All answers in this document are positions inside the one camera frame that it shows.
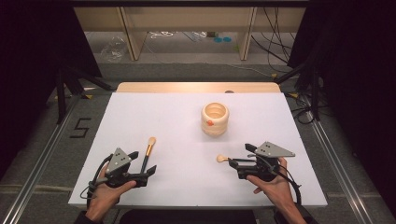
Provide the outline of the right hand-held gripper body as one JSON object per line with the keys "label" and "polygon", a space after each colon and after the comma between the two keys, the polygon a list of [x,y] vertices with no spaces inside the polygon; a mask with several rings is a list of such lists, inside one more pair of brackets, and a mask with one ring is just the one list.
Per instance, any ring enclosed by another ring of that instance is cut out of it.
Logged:
{"label": "right hand-held gripper body", "polygon": [[252,153],[255,162],[252,166],[239,165],[236,169],[240,179],[246,179],[248,175],[257,176],[263,181],[272,181],[279,174],[279,158],[294,157],[295,153],[271,142],[264,142]]}

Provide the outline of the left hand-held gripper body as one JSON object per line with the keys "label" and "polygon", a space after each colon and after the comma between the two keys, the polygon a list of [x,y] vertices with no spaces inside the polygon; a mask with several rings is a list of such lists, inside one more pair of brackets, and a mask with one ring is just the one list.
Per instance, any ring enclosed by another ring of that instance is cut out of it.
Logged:
{"label": "left hand-held gripper body", "polygon": [[130,174],[129,167],[131,160],[120,147],[112,155],[112,158],[107,166],[105,178],[106,184],[111,188],[117,188],[129,181],[135,181],[136,187],[145,187],[148,183],[148,174]]}

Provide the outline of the makeup brush with round head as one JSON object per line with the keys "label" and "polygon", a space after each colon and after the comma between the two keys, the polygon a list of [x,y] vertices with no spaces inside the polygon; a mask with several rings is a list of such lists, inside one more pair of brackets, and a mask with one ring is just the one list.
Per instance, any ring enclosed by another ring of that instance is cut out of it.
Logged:
{"label": "makeup brush with round head", "polygon": [[[217,162],[232,161],[232,160],[233,160],[233,158],[229,158],[229,157],[223,156],[223,155],[221,155],[221,154],[219,154],[219,155],[216,157],[216,161],[217,161]],[[234,159],[234,161],[255,162],[255,160],[249,160],[249,159]]]}

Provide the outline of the makeup brush with gold ferrule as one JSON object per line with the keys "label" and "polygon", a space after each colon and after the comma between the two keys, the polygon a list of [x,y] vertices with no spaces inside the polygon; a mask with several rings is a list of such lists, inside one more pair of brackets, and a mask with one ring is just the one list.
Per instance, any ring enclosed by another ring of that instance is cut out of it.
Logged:
{"label": "makeup brush with gold ferrule", "polygon": [[155,145],[155,143],[156,143],[156,138],[151,136],[150,139],[148,140],[148,147],[147,147],[145,158],[143,160],[142,167],[140,170],[141,174],[143,174],[146,170],[146,167],[147,167],[147,164],[149,161],[149,155],[150,155],[151,150],[152,150],[153,146]]}

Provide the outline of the ribbed wooden brush cup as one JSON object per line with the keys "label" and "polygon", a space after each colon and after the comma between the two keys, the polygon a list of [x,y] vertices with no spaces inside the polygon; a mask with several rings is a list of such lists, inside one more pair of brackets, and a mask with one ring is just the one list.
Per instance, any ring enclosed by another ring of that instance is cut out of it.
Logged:
{"label": "ribbed wooden brush cup", "polygon": [[222,103],[212,102],[201,111],[201,128],[211,136],[220,136],[227,131],[230,111]]}

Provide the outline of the person's right hand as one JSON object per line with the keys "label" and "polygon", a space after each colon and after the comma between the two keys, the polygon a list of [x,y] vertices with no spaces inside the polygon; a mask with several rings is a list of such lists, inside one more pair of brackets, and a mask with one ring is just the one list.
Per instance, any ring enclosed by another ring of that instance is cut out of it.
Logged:
{"label": "person's right hand", "polygon": [[290,184],[281,175],[270,182],[265,182],[254,175],[248,175],[247,180],[256,186],[255,194],[263,192],[277,209],[290,210],[294,206]]}

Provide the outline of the person's left hand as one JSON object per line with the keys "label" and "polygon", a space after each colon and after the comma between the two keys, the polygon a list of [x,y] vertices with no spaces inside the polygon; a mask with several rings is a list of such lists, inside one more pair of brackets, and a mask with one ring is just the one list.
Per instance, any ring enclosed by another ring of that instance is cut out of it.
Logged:
{"label": "person's left hand", "polygon": [[135,181],[129,181],[117,188],[111,188],[107,184],[98,185],[92,195],[85,217],[93,223],[102,222],[107,212],[118,202],[120,196],[134,188],[135,185]]}

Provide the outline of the white table cover board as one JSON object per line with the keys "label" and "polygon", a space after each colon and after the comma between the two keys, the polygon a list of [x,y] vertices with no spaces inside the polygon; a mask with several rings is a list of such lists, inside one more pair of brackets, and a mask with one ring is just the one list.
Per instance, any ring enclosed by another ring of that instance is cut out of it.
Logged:
{"label": "white table cover board", "polygon": [[[227,131],[211,136],[201,128],[201,111],[209,103],[230,111]],[[221,154],[245,158],[245,144],[256,147],[269,141],[295,153],[288,169],[300,186],[302,203],[320,207],[327,201],[303,141],[281,93],[125,93],[111,95],[88,157],[69,199],[85,206],[82,191],[99,164],[117,147],[139,152],[131,164],[139,172],[150,137],[156,138],[148,166],[156,172],[143,188],[132,189],[120,205],[141,208],[253,208],[270,205],[254,185],[240,179]]]}

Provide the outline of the person's dark lap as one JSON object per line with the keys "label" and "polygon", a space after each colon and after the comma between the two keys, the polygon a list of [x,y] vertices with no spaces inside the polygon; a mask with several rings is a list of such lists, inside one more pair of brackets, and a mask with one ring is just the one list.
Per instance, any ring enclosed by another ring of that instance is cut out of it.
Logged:
{"label": "person's dark lap", "polygon": [[142,210],[125,213],[120,224],[257,224],[251,210]]}

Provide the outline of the black tripod stand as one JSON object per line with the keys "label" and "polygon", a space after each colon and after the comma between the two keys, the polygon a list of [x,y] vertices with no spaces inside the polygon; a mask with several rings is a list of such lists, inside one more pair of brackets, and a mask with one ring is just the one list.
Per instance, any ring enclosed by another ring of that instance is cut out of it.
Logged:
{"label": "black tripod stand", "polygon": [[106,84],[104,81],[90,76],[77,68],[64,66],[61,67],[58,71],[56,76],[56,90],[58,96],[58,121],[57,123],[60,124],[65,116],[66,116],[66,102],[65,102],[65,93],[64,88],[70,90],[73,95],[81,96],[84,92],[84,89],[79,82],[79,79],[83,78],[92,84],[106,90],[106,91],[114,91],[115,88]]}
{"label": "black tripod stand", "polygon": [[281,77],[277,77],[275,79],[275,83],[280,85],[284,81],[294,76],[299,76],[295,83],[295,89],[297,91],[310,90],[311,92],[310,111],[313,115],[313,119],[319,120],[319,115],[318,115],[319,74],[317,68],[312,64],[302,63],[297,67],[293,68],[285,75],[282,75]]}

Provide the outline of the clear plastic bag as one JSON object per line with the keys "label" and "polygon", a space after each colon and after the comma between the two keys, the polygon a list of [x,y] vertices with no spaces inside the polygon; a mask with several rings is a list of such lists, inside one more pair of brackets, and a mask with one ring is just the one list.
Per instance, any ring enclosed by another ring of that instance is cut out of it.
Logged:
{"label": "clear plastic bag", "polygon": [[127,55],[127,44],[120,36],[113,36],[102,48],[101,57],[110,63],[119,63]]}

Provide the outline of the black curtain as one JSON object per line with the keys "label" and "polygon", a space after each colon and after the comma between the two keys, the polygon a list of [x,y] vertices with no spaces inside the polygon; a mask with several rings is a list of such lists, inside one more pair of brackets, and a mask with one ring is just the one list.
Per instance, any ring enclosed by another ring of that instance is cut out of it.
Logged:
{"label": "black curtain", "polygon": [[0,0],[0,178],[67,67],[101,75],[74,8],[55,0]]}
{"label": "black curtain", "polygon": [[320,74],[352,152],[396,215],[396,0],[309,0],[289,66],[302,63],[338,7]]}

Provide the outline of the beige wooden shelf unit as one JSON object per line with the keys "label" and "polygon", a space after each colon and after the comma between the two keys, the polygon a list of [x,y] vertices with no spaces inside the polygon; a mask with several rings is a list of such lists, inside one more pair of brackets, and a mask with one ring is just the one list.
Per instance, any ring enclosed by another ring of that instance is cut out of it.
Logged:
{"label": "beige wooden shelf unit", "polygon": [[122,32],[130,59],[139,59],[149,31],[236,32],[241,60],[248,58],[250,35],[299,30],[303,7],[75,7],[85,31]]}

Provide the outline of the aluminium floor rail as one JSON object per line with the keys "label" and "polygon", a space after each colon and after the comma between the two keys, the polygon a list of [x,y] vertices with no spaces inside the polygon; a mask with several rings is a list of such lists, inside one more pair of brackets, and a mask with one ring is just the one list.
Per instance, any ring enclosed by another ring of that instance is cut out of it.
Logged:
{"label": "aluminium floor rail", "polygon": [[333,172],[340,184],[341,189],[343,190],[346,199],[355,214],[356,219],[360,224],[373,224],[373,220],[371,219],[367,207],[363,202],[361,196],[359,195],[357,189],[354,187],[351,182],[347,171],[343,164],[341,163],[331,141],[326,132],[324,131],[321,123],[315,119],[312,112],[308,112],[307,116],[312,120],[313,129],[315,134],[321,144],[321,147],[324,150],[324,154],[326,155]]}
{"label": "aluminium floor rail", "polygon": [[65,126],[67,125],[71,114],[73,113],[76,104],[79,101],[78,96],[72,96],[69,105],[66,107],[66,112],[61,120],[55,125],[46,145],[40,151],[40,154],[35,161],[35,165],[30,170],[30,173],[24,183],[20,187],[15,187],[17,196],[11,206],[8,208],[5,218],[0,224],[17,224],[23,214],[25,207],[31,199],[35,186],[41,178],[46,169],[51,156],[59,144]]}

